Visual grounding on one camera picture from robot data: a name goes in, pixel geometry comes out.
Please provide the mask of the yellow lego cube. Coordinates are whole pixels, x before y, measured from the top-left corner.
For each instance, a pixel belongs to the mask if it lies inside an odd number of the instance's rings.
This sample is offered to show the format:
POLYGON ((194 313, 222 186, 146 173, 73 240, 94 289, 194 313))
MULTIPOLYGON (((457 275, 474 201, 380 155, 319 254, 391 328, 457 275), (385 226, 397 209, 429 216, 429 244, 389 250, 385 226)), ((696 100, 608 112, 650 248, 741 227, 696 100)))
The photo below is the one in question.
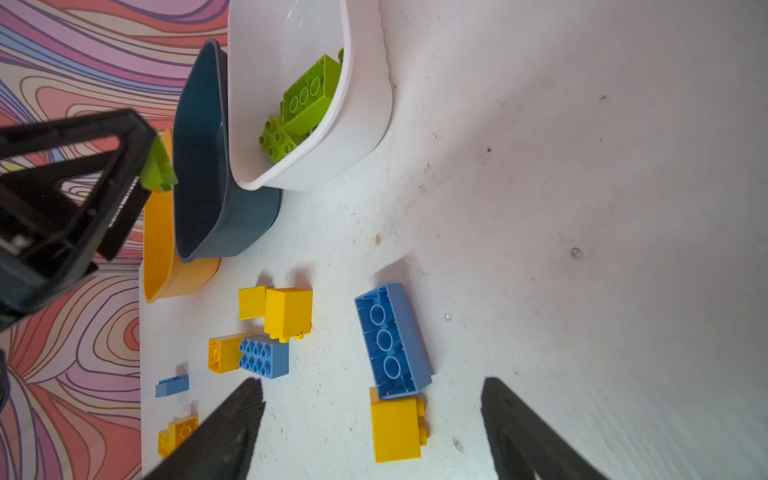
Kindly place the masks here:
POLYGON ((268 288, 265 333, 280 343, 288 343, 293 338, 303 339, 312 329, 312 301, 311 290, 268 288))
POLYGON ((238 312, 241 321, 264 317, 267 290, 266 286, 255 286, 238 291, 238 312))

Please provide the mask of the yellow small lego brick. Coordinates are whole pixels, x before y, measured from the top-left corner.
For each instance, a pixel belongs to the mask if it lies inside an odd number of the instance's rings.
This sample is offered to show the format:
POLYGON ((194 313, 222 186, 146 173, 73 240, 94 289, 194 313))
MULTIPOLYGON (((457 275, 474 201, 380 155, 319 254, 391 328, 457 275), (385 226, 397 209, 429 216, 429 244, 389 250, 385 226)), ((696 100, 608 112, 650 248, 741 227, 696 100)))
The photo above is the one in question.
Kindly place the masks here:
POLYGON ((246 334, 211 338, 208 342, 208 369, 217 374, 239 369, 242 359, 240 345, 246 334))

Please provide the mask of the blue lego brick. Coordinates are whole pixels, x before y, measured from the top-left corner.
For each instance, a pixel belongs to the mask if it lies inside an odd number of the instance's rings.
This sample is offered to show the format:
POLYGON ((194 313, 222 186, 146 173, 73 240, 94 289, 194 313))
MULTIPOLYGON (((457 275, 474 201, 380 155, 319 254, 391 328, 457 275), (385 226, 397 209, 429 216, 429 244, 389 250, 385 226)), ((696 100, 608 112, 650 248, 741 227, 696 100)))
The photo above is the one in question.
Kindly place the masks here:
POLYGON ((267 336, 254 335, 242 339, 239 350, 240 369, 267 379, 285 376, 290 371, 289 344, 267 336))
POLYGON ((432 383, 432 374, 404 286, 382 285, 354 303, 378 397, 421 393, 432 383))
POLYGON ((167 378, 158 382, 155 386, 155 397, 165 398, 189 390, 189 377, 180 375, 167 378))

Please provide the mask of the green lego brick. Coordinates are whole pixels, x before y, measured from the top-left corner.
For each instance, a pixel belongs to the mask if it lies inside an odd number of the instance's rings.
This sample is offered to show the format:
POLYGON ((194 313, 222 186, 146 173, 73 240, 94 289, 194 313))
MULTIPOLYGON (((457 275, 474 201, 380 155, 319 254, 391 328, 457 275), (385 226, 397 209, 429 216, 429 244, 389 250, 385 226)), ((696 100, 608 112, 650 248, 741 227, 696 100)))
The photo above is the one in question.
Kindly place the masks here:
POLYGON ((268 157, 274 163, 278 163, 295 150, 305 138, 305 135, 289 133, 279 116, 270 115, 259 136, 259 144, 268 157))
POLYGON ((306 135, 323 120, 333 100, 341 65, 323 55, 283 94, 282 124, 294 135, 306 135))

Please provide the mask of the dark teal plastic bin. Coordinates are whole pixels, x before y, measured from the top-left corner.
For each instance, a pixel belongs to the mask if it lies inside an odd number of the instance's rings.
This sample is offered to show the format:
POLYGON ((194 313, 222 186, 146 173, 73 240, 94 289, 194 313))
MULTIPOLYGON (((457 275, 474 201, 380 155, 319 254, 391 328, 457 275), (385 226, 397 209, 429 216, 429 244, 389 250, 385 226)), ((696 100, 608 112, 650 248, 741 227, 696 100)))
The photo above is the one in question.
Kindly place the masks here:
POLYGON ((280 189, 236 183, 228 133, 227 54, 210 39, 183 87, 173 127, 175 243, 184 263, 235 257, 278 217, 280 189))

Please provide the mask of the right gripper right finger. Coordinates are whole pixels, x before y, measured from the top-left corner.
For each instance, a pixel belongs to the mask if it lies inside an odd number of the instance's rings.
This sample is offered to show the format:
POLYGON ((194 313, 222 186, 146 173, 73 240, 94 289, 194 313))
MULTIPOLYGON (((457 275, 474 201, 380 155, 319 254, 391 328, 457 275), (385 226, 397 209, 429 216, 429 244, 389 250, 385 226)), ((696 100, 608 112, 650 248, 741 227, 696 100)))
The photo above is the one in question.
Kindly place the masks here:
POLYGON ((496 377, 484 380, 481 413, 500 479, 606 479, 496 377))

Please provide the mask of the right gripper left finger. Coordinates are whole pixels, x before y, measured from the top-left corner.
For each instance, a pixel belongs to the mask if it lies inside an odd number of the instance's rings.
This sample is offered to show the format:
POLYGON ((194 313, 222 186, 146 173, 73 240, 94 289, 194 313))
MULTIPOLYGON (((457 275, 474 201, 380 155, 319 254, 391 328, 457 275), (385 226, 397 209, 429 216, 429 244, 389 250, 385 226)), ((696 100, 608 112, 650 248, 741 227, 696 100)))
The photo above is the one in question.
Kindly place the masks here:
POLYGON ((264 411, 262 382, 255 378, 244 380, 191 437, 147 477, 246 479, 264 411))

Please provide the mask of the yellow plastic bin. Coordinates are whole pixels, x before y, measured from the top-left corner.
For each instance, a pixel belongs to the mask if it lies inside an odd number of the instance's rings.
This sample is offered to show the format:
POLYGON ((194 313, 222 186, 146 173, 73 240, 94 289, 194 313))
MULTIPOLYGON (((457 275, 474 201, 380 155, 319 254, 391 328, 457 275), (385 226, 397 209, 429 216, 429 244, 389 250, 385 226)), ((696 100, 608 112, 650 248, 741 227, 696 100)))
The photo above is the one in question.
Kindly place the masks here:
POLYGON ((148 303, 196 293, 217 273, 221 259, 183 263, 175 242, 171 191, 152 193, 144 209, 143 292, 148 303))

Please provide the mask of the yellow lego brick right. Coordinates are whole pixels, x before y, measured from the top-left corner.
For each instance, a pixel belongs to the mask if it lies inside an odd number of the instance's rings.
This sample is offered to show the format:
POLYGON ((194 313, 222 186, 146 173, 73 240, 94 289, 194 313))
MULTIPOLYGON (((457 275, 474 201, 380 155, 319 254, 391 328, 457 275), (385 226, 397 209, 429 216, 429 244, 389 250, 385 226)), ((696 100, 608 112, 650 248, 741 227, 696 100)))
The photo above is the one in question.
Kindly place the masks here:
POLYGON ((369 398, 375 462, 420 458, 421 448, 428 442, 423 398, 382 400, 374 387, 369 389, 369 398))

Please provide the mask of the green lego brick lowest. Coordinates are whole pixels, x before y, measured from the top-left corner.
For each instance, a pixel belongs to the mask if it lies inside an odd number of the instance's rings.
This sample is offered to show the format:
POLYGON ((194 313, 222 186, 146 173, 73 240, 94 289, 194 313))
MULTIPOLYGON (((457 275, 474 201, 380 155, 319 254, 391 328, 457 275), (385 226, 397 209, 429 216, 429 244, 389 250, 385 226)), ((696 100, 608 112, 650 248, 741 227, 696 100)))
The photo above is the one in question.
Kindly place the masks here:
POLYGON ((140 185, 152 193, 170 192, 178 184, 171 161, 172 138, 169 131, 158 136, 152 144, 139 175, 140 185))

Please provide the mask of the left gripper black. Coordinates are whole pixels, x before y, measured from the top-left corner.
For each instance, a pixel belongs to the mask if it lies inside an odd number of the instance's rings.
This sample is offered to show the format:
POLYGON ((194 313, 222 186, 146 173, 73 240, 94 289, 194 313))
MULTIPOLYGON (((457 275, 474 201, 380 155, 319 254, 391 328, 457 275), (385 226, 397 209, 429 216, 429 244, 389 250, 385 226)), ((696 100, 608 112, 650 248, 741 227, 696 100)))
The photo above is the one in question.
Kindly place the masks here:
POLYGON ((155 130, 134 110, 3 127, 1 157, 114 137, 99 154, 1 176, 1 328, 9 329, 81 285, 99 270, 94 257, 114 260, 151 192, 138 183, 99 245, 99 198, 123 197, 139 175, 155 130), (98 173, 81 201, 61 182, 98 173))

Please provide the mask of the yellow flat lego brick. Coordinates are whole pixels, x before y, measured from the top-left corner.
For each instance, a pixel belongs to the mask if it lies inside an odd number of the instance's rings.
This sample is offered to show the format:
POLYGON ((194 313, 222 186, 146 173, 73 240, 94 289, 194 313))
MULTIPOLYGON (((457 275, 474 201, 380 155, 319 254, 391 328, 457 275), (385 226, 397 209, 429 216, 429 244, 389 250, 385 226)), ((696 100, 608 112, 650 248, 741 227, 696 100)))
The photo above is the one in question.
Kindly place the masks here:
POLYGON ((168 428, 158 433, 158 454, 168 458, 195 430, 199 420, 196 415, 175 419, 168 428))

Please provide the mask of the yellow lego cube right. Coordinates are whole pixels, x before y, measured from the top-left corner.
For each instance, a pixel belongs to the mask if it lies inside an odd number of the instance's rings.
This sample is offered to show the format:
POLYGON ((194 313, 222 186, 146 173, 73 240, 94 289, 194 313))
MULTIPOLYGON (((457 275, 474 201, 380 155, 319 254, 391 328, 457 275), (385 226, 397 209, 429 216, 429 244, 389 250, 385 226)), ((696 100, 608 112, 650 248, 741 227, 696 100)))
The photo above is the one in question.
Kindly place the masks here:
POLYGON ((303 339, 312 329, 312 301, 311 290, 268 288, 265 333, 280 343, 288 343, 293 338, 303 339))

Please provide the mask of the white plastic bin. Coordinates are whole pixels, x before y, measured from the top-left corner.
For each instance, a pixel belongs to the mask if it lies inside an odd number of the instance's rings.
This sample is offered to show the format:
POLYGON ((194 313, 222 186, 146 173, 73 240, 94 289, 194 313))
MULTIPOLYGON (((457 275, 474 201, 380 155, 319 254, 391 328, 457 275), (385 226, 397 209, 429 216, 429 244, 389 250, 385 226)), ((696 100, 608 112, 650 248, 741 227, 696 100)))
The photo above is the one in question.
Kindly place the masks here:
POLYGON ((246 190, 310 190, 371 153, 393 91, 376 1, 233 1, 230 168, 246 190))

